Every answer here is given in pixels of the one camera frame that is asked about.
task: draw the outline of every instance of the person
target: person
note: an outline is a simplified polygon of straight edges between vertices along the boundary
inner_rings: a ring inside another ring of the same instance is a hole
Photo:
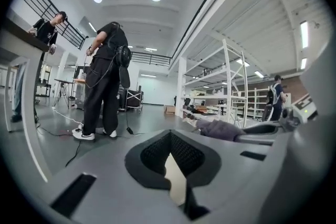
[[[34,35],[37,39],[49,45],[49,53],[54,54],[56,50],[55,44],[58,34],[55,26],[63,23],[65,20],[67,20],[67,14],[65,12],[59,12],[52,20],[49,21],[41,18],[33,25],[31,29],[28,30],[28,33]],[[37,69],[35,89],[34,89],[34,99],[36,94],[37,82],[40,75],[40,70],[43,64],[44,55],[45,53],[43,52]],[[13,115],[10,119],[12,122],[19,122],[22,120],[21,98],[22,98],[22,84],[25,68],[26,65],[22,64],[19,65],[19,68],[17,70],[16,89],[14,95],[14,110]],[[35,123],[37,123],[38,117],[35,108],[34,108],[34,116],[35,116]]]
[[[119,68],[115,64],[115,50],[119,46],[128,45],[124,31],[117,22],[111,22],[97,31],[97,36],[87,56],[94,55],[86,75],[84,125],[72,131],[78,140],[94,141],[96,126],[99,119],[102,101],[103,105],[103,134],[110,138],[117,137]]]
[[[286,96],[283,93],[284,91],[281,86],[281,76],[276,75],[274,77],[274,81],[275,83],[272,86],[275,87],[278,102],[273,105],[273,114],[271,117],[271,121],[278,121],[280,119],[281,112],[282,112],[282,103],[286,102]]]

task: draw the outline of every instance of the balcony railing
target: balcony railing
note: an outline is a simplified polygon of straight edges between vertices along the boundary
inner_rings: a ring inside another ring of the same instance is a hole
[[[146,54],[144,52],[132,53],[133,62],[147,63],[148,65],[168,67],[171,59],[172,59],[171,57],[156,54]]]
[[[55,17],[59,10],[51,2],[51,0],[24,0],[41,18],[51,20]],[[72,26],[69,22],[64,22],[56,26],[58,34],[66,38],[78,49],[84,43],[85,37]]]

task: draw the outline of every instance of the dark blue t-shirt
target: dark blue t-shirt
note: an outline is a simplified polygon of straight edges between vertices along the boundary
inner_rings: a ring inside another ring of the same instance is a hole
[[[277,97],[279,97],[278,102],[273,106],[275,109],[282,109],[282,99],[280,97],[280,93],[283,92],[282,86],[281,84],[278,84],[275,87],[275,90],[277,91]]]

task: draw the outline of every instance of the white table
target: white table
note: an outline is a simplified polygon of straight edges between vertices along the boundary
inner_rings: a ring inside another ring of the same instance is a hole
[[[12,106],[9,101],[9,78],[14,66],[26,63],[22,88],[22,118],[25,138],[30,154],[45,182],[51,178],[51,172],[42,153],[36,133],[34,122],[34,88],[38,64],[43,52],[48,51],[48,46],[11,20],[5,19],[0,32],[0,62],[8,66],[5,83],[5,118],[9,132],[13,130],[11,123]]]

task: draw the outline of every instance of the black shoe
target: black shoe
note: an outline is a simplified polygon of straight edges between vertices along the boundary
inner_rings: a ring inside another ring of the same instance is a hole
[[[11,122],[19,122],[22,120],[22,116],[21,115],[13,115],[11,118],[10,118]]]

